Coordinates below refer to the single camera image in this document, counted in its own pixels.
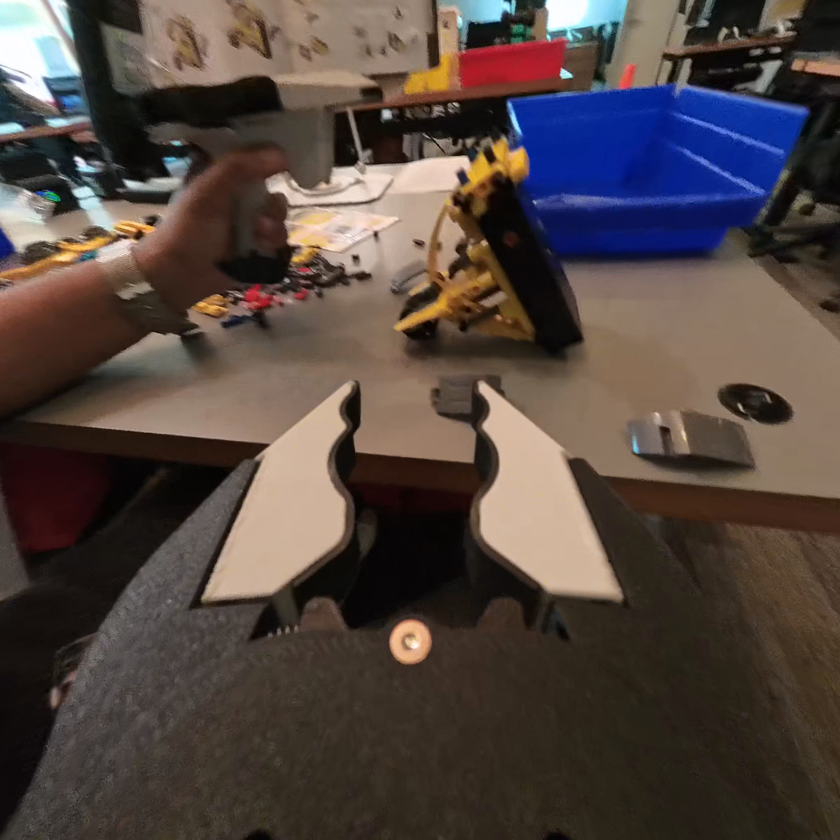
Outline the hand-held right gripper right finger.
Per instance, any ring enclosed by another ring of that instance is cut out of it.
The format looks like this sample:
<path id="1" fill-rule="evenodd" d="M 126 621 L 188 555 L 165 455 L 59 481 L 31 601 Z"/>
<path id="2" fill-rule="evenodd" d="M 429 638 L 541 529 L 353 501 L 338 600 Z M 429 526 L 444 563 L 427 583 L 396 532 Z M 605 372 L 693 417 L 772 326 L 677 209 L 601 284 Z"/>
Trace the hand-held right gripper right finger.
<path id="1" fill-rule="evenodd" d="M 474 539 L 549 599 L 624 603 L 566 450 L 487 381 L 474 385 Z"/>

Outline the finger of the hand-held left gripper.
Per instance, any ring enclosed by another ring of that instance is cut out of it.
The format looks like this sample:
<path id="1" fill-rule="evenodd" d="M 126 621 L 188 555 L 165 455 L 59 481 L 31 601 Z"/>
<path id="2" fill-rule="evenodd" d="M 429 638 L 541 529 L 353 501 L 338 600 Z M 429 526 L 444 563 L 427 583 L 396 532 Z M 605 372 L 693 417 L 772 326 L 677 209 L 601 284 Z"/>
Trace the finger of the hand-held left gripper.
<path id="1" fill-rule="evenodd" d="M 286 154 L 287 173 L 303 190 L 331 180 L 335 113 L 382 100 L 373 79 L 347 70 L 317 70 L 275 77 L 280 111 L 275 141 Z"/>

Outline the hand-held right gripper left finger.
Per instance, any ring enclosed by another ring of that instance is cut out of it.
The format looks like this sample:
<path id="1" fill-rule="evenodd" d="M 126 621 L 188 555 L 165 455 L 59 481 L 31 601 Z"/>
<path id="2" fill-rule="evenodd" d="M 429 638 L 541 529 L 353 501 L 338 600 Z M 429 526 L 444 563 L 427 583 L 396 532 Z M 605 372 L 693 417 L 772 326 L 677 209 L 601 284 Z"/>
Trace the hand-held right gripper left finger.
<path id="1" fill-rule="evenodd" d="M 258 456 L 202 604 L 279 596 L 294 606 L 295 589 L 350 547 L 360 423 L 360 385 L 347 381 Z"/>

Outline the yellow brick model vehicle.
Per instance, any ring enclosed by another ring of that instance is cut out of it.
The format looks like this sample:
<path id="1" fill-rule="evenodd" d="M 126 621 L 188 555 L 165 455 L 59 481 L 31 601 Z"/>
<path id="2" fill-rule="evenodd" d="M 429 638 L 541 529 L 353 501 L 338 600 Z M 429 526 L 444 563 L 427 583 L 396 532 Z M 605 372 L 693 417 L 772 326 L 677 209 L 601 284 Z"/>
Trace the yellow brick model vehicle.
<path id="1" fill-rule="evenodd" d="M 529 171 L 525 148 L 502 134 L 457 171 L 425 246 L 423 282 L 407 292 L 395 331 L 428 341 L 447 322 L 548 354 L 582 344 L 571 284 L 522 192 Z"/>

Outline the person's left hand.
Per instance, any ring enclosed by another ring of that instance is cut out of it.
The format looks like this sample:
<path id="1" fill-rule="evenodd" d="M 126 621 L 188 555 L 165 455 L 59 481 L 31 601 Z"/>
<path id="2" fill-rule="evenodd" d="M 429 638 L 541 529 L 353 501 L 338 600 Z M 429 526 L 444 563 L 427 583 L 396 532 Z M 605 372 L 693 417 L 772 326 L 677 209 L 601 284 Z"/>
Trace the person's left hand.
<path id="1" fill-rule="evenodd" d="M 140 272 L 165 304 L 184 312 L 227 288 L 220 264 L 235 257 L 235 224 L 244 195 L 287 169 L 281 148 L 262 143 L 212 160 L 192 149 L 185 186 L 155 233 L 134 248 Z"/>

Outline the building instruction booklet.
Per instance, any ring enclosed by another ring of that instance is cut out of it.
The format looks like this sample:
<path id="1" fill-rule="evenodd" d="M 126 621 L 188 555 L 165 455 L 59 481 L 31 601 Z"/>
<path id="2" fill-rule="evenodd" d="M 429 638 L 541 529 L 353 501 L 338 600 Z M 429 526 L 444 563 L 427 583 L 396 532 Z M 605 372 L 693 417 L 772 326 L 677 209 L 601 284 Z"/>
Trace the building instruction booklet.
<path id="1" fill-rule="evenodd" d="M 130 94 L 318 70 L 388 77 L 438 63 L 435 2 L 125 1 L 90 10 L 114 85 Z"/>

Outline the yellow brick object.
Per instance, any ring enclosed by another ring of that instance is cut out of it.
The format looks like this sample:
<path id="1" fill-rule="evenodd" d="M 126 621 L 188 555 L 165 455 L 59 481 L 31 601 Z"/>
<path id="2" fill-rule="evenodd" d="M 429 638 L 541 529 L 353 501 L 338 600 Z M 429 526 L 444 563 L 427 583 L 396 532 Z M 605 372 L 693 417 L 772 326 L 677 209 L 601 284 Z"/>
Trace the yellow brick object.
<path id="1" fill-rule="evenodd" d="M 453 91 L 459 89 L 459 53 L 447 53 L 440 57 L 439 63 L 428 70 L 418 70 L 409 74 L 402 92 L 406 96 L 426 93 Z"/>

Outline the yellow and grey sticker sheet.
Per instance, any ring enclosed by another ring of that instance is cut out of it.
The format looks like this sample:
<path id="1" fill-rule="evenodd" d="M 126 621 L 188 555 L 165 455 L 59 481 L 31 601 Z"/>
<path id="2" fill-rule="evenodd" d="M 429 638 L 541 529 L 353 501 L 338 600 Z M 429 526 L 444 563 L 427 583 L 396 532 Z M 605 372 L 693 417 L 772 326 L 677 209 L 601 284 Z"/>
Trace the yellow and grey sticker sheet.
<path id="1" fill-rule="evenodd" d="M 399 217 L 367 213 L 350 207 L 301 207 L 287 218 L 288 243 L 341 254 L 398 224 Z"/>

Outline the white printed paper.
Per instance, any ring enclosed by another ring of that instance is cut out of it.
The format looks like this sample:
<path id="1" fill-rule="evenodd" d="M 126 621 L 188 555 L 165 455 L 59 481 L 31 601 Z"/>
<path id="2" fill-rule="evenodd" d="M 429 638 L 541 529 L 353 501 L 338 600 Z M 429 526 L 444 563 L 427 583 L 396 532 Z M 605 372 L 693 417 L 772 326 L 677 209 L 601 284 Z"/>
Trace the white printed paper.
<path id="1" fill-rule="evenodd" d="M 469 158 L 465 155 L 433 157 L 406 163 L 394 175 L 390 193 L 451 193 L 460 185 L 459 172 L 466 172 L 469 164 Z"/>

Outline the grey curved panel with slot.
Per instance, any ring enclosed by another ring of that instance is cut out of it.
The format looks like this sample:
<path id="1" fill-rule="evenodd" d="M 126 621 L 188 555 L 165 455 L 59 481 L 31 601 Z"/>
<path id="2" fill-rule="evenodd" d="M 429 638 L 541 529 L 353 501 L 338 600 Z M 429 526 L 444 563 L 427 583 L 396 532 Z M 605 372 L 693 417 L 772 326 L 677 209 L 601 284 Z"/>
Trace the grey curved panel with slot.
<path id="1" fill-rule="evenodd" d="M 648 413 L 626 423 L 633 454 L 659 464 L 699 467 L 755 466 L 742 425 L 690 410 Z"/>

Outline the black device with green light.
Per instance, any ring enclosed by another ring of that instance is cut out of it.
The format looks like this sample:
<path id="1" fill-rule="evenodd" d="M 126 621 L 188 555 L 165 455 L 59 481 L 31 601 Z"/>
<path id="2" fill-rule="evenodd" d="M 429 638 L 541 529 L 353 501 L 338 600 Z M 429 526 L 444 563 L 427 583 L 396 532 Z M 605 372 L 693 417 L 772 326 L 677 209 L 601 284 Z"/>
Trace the black device with green light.
<path id="1" fill-rule="evenodd" d="M 37 184 L 29 191 L 37 212 L 43 217 L 57 217 L 80 209 L 77 196 L 70 186 L 60 179 L 55 183 Z"/>

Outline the red plastic bin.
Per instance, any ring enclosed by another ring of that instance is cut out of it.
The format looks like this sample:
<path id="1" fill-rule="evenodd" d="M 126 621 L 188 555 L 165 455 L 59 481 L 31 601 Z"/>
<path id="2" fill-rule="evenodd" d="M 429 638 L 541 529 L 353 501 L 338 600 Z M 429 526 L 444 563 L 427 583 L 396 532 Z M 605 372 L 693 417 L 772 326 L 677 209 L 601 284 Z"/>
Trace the red plastic bin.
<path id="1" fill-rule="evenodd" d="M 511 85 L 560 77 L 568 40 L 533 40 L 466 49 L 458 55 L 461 88 Z"/>

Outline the silver wristwatch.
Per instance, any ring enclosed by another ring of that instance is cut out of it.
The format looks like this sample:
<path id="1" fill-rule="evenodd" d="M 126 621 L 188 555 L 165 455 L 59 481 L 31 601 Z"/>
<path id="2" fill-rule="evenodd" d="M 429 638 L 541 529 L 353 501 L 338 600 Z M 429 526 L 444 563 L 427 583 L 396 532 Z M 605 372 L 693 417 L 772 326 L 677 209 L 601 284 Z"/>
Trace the silver wristwatch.
<path id="1" fill-rule="evenodd" d="M 94 259 L 123 316 L 146 334 L 171 334 L 182 340 L 200 335 L 200 328 L 169 307 L 145 278 L 133 245 L 127 239 L 116 241 L 100 248 Z"/>

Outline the pile of building brick pieces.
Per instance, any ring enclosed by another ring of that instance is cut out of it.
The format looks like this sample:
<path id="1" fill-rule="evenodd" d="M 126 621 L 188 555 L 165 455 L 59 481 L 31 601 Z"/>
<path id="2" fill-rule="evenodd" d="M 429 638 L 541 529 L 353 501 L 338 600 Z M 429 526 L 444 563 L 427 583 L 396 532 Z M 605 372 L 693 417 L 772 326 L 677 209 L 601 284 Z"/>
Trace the pile of building brick pieces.
<path id="1" fill-rule="evenodd" d="M 159 221 L 158 215 L 141 220 L 122 219 L 111 227 L 86 227 L 76 237 L 34 242 L 16 257 L 2 260 L 2 290 L 89 261 L 103 247 L 140 241 L 153 233 Z M 372 279 L 373 273 L 362 268 L 358 252 L 351 252 L 350 268 L 328 257 L 329 237 L 320 227 L 304 225 L 295 219 L 289 230 L 287 254 L 280 258 L 280 268 L 268 270 L 268 279 L 258 280 L 256 269 L 246 269 L 244 279 L 233 280 L 226 291 L 203 299 L 192 310 L 217 319 L 224 328 L 231 328 L 244 322 L 264 322 L 266 312 L 283 307 L 287 298 L 293 301 L 322 298 L 328 288 Z"/>

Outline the red object under table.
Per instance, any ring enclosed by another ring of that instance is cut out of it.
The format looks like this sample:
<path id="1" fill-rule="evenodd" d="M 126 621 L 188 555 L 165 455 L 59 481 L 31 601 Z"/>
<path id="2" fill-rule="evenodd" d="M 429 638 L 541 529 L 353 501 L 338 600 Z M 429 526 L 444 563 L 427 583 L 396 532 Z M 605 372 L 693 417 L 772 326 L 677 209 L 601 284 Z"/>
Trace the red object under table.
<path id="1" fill-rule="evenodd" d="M 2 492 L 23 554 L 76 545 L 95 521 L 111 488 L 104 455 L 2 444 Z"/>

